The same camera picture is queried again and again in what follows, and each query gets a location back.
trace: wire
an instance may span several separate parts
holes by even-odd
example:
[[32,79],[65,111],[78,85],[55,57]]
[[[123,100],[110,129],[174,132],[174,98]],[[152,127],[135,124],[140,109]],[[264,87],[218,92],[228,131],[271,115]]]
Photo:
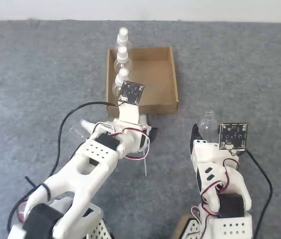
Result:
[[208,217],[210,217],[210,214],[205,217],[204,229],[203,229],[203,232],[202,232],[202,235],[201,235],[200,239],[202,239],[204,237],[204,234],[205,234],[205,231],[206,231],[206,223],[207,223]]
[[209,210],[208,208],[205,208],[204,205],[207,205],[207,203],[202,202],[202,203],[201,203],[201,207],[202,207],[202,209],[205,210],[209,215],[215,216],[215,217],[218,217],[218,216],[219,216],[219,213],[214,213],[214,212],[212,212],[212,211]]
[[[105,105],[105,106],[116,106],[115,104],[109,103],[109,102],[103,102],[103,101],[92,101],[92,102],[88,102],[88,103],[84,103],[80,106],[77,106],[76,108],[72,109],[71,111],[69,111],[66,116],[64,117],[64,119],[61,122],[60,128],[59,128],[59,133],[58,133],[58,137],[57,137],[57,157],[54,163],[54,166],[49,174],[48,177],[51,177],[54,173],[55,170],[60,162],[60,156],[61,156],[61,136],[62,136],[62,130],[63,130],[63,126],[66,122],[66,120],[68,119],[68,117],[70,117],[74,112],[76,112],[77,110],[85,107],[85,106],[90,106],[90,105]],[[39,186],[36,186],[34,188],[32,188],[30,191],[28,191],[20,200],[18,200],[15,205],[12,207],[9,217],[7,219],[7,223],[6,223],[6,229],[8,231],[8,233],[11,231],[11,223],[12,223],[12,218],[13,215],[15,213],[15,211],[17,210],[17,208],[23,203],[24,200],[26,200]]]
[[208,203],[207,200],[203,197],[203,195],[204,195],[211,187],[213,187],[214,185],[217,185],[217,184],[219,184],[219,183],[223,183],[223,182],[220,181],[220,180],[217,180],[217,181],[211,183],[211,184],[201,193],[201,199],[202,199],[203,202],[205,202],[206,204]]
[[195,235],[195,234],[199,234],[199,233],[200,232],[189,233],[189,234],[187,234],[186,239],[189,239],[189,236],[192,236],[192,235]]
[[256,229],[255,229],[255,232],[254,232],[254,235],[253,235],[253,239],[256,239],[257,236],[258,236],[258,233],[259,233],[259,230],[260,230],[260,227],[261,227],[261,223],[262,223],[262,220],[263,220],[263,217],[264,217],[264,214],[265,214],[265,211],[266,209],[268,208],[270,202],[271,202],[271,199],[272,199],[272,196],[273,196],[273,185],[269,179],[269,177],[267,176],[266,172],[263,170],[263,168],[259,165],[259,163],[256,161],[256,159],[254,158],[254,156],[251,154],[251,152],[249,150],[245,150],[247,152],[247,154],[250,156],[250,158],[253,160],[253,162],[255,163],[255,165],[257,166],[257,168],[260,170],[260,172],[263,174],[263,176],[265,177],[266,181],[268,182],[269,184],[269,187],[270,187],[270,194],[269,194],[269,197],[262,209],[262,212],[261,212],[261,215],[260,215],[260,218],[259,218],[259,221],[258,221],[258,224],[256,226]]
[[62,136],[62,130],[63,130],[63,126],[66,122],[66,120],[68,119],[68,117],[70,117],[72,115],[72,113],[74,113],[75,111],[85,107],[85,106],[90,106],[90,105],[106,105],[106,106],[115,106],[115,104],[112,104],[112,103],[109,103],[109,102],[103,102],[103,101],[92,101],[92,102],[88,102],[88,103],[85,103],[85,104],[82,104],[80,106],[77,106],[76,108],[72,109],[70,112],[67,113],[67,115],[64,117],[64,119],[62,120],[61,122],[61,125],[60,125],[60,129],[59,129],[59,134],[58,134],[58,137],[57,137],[57,157],[56,157],[56,160],[55,160],[55,164],[49,174],[49,177],[51,177],[54,173],[55,173],[55,170],[59,164],[59,161],[60,161],[60,155],[61,155],[61,136]]
[[148,136],[147,134],[145,134],[143,131],[141,131],[141,130],[139,130],[139,129],[136,129],[136,128],[124,128],[121,132],[112,133],[112,134],[110,134],[110,136],[117,136],[117,135],[119,135],[119,134],[125,133],[126,130],[136,131],[136,132],[141,133],[143,136],[145,136],[145,137],[148,139],[148,149],[147,149],[145,155],[142,156],[142,157],[134,157],[134,156],[128,156],[128,155],[126,155],[125,158],[130,159],[130,160],[142,160],[142,159],[145,159],[145,158],[148,156],[149,149],[150,149],[150,138],[149,138],[149,136]]
[[93,131],[92,131],[91,135],[95,132],[95,130],[96,130],[96,128],[97,128],[97,126],[99,126],[100,124],[103,124],[103,125],[106,125],[106,126],[111,127],[111,128],[113,129],[113,132],[115,132],[115,131],[116,131],[115,126],[113,126],[112,124],[105,123],[105,122],[97,122],[97,123],[95,124],[95,126],[94,126],[94,129],[93,129]]
[[33,181],[32,181],[31,179],[29,179],[28,176],[25,176],[24,178],[25,178],[25,180],[26,180],[33,188],[36,187],[35,183],[33,183]]
[[226,161],[226,160],[232,160],[233,162],[235,162],[235,163],[236,163],[235,170],[239,170],[240,164],[239,164],[239,162],[238,162],[237,160],[235,160],[235,159],[233,159],[233,158],[226,158],[226,159],[224,159],[224,160],[223,160],[223,167],[225,166],[225,161]]
[[201,225],[201,220],[200,220],[200,218],[197,217],[197,216],[194,214],[193,210],[196,210],[196,211],[199,213],[199,216],[200,216],[200,210],[199,210],[199,208],[196,207],[196,206],[193,206],[193,207],[191,207],[190,212],[191,212],[192,216],[194,216],[194,218],[196,219],[196,221],[198,222],[198,224]]

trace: open cardboard box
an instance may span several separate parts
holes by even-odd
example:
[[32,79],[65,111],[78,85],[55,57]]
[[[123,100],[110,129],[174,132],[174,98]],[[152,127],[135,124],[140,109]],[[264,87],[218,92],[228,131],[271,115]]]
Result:
[[[146,114],[175,113],[178,106],[178,89],[175,62],[171,47],[146,47],[130,50],[132,71],[130,81],[145,85],[139,111]],[[114,49],[107,51],[106,101],[117,104],[111,87],[115,80]],[[118,107],[108,106],[111,116],[119,115]]]

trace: perforated plate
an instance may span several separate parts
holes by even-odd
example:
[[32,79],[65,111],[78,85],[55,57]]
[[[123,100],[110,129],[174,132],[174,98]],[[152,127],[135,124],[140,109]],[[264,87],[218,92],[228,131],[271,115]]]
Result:
[[213,239],[251,239],[252,216],[245,212],[242,218],[210,218]]
[[116,151],[96,142],[95,140],[92,140],[89,144],[83,144],[80,148],[80,152],[97,162],[118,158],[118,153]]
[[199,239],[200,225],[196,219],[191,219],[181,239]]
[[93,230],[91,235],[87,235],[86,237],[87,239],[111,239],[111,236],[106,228],[103,219],[101,219],[98,226]]

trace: white wire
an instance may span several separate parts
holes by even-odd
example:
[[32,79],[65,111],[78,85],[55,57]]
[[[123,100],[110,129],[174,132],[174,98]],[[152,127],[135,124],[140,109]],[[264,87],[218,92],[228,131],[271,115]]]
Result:
[[147,149],[146,154],[143,157],[141,157],[141,158],[129,158],[128,156],[125,156],[125,158],[128,158],[130,160],[142,160],[142,159],[145,159],[148,156],[149,149],[150,149],[150,138],[149,138],[149,136],[147,134],[145,134],[144,132],[141,132],[141,131],[138,131],[138,130],[133,130],[131,128],[127,128],[127,129],[124,129],[124,130],[131,130],[131,131],[139,132],[139,133],[141,133],[143,136],[145,136],[148,139],[148,149]]
[[196,221],[201,225],[200,218],[198,218],[198,217],[193,213],[193,211],[192,211],[193,208],[197,208],[197,209],[198,209],[198,207],[196,207],[196,206],[191,207],[190,212],[191,212],[192,216],[194,216],[194,218],[196,219]]
[[145,176],[147,176],[147,163],[146,163],[146,158],[144,158],[144,165],[145,165]]
[[116,129],[115,129],[115,126],[113,126],[112,124],[110,123],[105,123],[105,122],[97,122],[94,126],[94,131],[96,130],[96,127],[97,125],[99,124],[103,124],[103,125],[106,125],[106,126],[109,126],[110,128],[112,128],[113,132],[112,133],[115,133],[116,132]]

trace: red wire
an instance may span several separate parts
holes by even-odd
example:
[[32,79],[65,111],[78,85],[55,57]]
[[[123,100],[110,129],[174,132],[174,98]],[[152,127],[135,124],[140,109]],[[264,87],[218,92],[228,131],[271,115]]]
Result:
[[238,169],[239,169],[239,167],[240,167],[239,162],[238,162],[237,160],[233,159],[233,158],[226,158],[226,159],[224,159],[224,160],[223,160],[223,166],[225,166],[225,161],[226,161],[226,160],[232,160],[232,161],[234,161],[234,162],[236,163],[235,170],[238,170]]
[[238,170],[239,167],[240,167],[239,162],[236,161],[236,160],[233,159],[233,158],[226,158],[226,159],[223,160],[222,165],[223,165],[223,167],[225,168],[226,185],[225,185],[222,189],[220,189],[220,192],[224,192],[224,191],[229,187],[229,185],[230,185],[230,177],[229,177],[228,171],[227,171],[226,166],[225,166],[225,161],[226,161],[226,160],[232,160],[232,161],[234,161],[234,162],[236,163],[237,166],[235,167],[235,170]]
[[218,184],[218,183],[223,183],[223,182],[220,181],[220,180],[217,180],[217,181],[211,183],[211,184],[201,193],[201,199],[202,199],[202,201],[204,201],[206,204],[207,204],[207,201],[204,200],[204,198],[203,198],[204,193],[206,193],[211,187],[213,187],[214,185],[216,185],[216,184]]
[[203,210],[205,210],[209,215],[215,216],[215,217],[217,217],[219,215],[218,213],[214,213],[214,212],[210,211],[208,208],[205,208],[204,205],[205,205],[204,203],[201,204]]
[[[122,132],[125,131],[125,130],[132,130],[132,131],[137,131],[137,132],[140,132],[140,133],[145,134],[142,130],[136,129],[136,128],[131,128],[131,127],[124,128],[124,129],[122,130]],[[116,135],[121,134],[122,132],[112,133],[112,134],[110,134],[110,136],[116,136]],[[133,160],[142,160],[142,159],[143,159],[143,157],[134,157],[134,156],[128,156],[128,155],[125,156],[125,157],[128,158],[128,159],[133,159]]]

